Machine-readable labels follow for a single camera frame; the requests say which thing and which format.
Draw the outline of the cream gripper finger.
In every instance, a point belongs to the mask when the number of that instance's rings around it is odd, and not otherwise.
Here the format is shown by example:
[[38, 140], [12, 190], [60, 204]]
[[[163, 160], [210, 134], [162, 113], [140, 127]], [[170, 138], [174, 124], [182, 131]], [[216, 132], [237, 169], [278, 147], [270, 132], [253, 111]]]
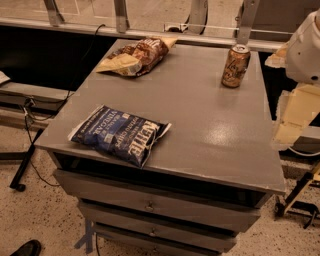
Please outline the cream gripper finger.
[[276, 52], [269, 56], [265, 65], [271, 68], [285, 68], [288, 44], [283, 44]]
[[299, 83], [291, 92], [283, 90], [277, 103], [273, 143], [292, 146], [319, 113], [319, 85]]

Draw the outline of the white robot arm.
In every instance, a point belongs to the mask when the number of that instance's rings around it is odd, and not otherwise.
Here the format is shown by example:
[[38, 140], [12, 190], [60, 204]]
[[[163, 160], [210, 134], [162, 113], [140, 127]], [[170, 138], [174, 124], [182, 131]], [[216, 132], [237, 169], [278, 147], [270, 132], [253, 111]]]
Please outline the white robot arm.
[[286, 76], [297, 82], [291, 92], [281, 93], [277, 103], [272, 144], [285, 150], [320, 113], [320, 9], [307, 16], [265, 65], [284, 68]]

